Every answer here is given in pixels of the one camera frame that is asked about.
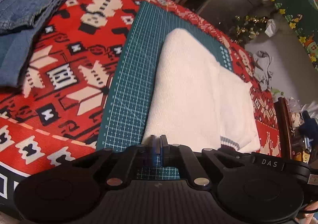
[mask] yellow flower decoration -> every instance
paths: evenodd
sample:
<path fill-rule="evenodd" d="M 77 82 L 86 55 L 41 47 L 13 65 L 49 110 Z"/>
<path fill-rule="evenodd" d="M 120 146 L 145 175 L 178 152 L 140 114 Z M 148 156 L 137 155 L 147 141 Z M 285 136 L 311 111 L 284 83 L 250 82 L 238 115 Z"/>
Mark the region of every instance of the yellow flower decoration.
<path fill-rule="evenodd" d="M 306 37 L 299 37 L 299 42 L 301 42 L 302 44 L 306 42 Z"/>
<path fill-rule="evenodd" d="M 289 23 L 289 26 L 292 28 L 292 29 L 294 29 L 294 28 L 296 28 L 296 23 Z"/>

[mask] cutting mat ruler marking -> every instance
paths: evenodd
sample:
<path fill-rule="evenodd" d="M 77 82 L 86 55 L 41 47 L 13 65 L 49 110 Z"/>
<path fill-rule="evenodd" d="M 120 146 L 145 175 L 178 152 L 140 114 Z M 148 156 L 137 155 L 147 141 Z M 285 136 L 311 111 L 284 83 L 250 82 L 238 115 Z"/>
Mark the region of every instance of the cutting mat ruler marking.
<path fill-rule="evenodd" d="M 176 28 L 186 29 L 220 62 L 232 70 L 226 48 L 191 23 L 163 9 L 142 2 L 122 50 L 110 86 L 96 149 L 121 152 L 140 144 L 150 107 L 156 65 L 166 35 Z M 144 169 L 141 177 L 178 177 L 177 170 Z"/>

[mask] blue jeans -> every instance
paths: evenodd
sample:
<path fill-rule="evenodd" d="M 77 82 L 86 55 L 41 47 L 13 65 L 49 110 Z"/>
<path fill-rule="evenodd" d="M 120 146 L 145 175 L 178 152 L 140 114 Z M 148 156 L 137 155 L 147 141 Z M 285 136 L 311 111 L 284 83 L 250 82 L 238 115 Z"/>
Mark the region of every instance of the blue jeans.
<path fill-rule="evenodd" d="M 0 86 L 19 86 L 32 41 L 65 0 L 0 0 Z"/>

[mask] dark blue cloth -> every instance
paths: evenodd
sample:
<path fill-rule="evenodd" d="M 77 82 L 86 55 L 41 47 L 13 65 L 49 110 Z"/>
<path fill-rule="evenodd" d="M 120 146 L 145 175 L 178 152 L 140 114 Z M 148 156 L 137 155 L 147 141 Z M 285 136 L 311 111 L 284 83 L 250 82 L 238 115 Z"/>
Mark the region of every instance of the dark blue cloth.
<path fill-rule="evenodd" d="M 0 86 L 18 78 L 35 35 L 64 0 L 0 0 Z"/>

